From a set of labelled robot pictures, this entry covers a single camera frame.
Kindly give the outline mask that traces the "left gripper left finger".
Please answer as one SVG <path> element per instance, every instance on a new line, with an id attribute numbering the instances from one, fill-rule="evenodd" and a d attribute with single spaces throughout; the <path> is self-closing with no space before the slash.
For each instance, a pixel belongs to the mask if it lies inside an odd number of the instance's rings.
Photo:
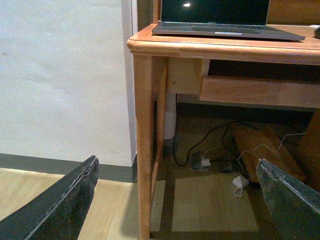
<path id="1" fill-rule="evenodd" d="M 94 198 L 99 160 L 92 155 L 0 222 L 2 240 L 76 240 Z"/>

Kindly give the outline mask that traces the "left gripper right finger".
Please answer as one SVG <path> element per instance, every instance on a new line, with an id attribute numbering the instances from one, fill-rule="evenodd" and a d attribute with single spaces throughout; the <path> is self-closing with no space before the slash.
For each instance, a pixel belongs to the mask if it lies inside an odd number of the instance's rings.
<path id="1" fill-rule="evenodd" d="M 268 160 L 256 174 L 264 201 L 284 240 L 320 238 L 320 193 Z"/>

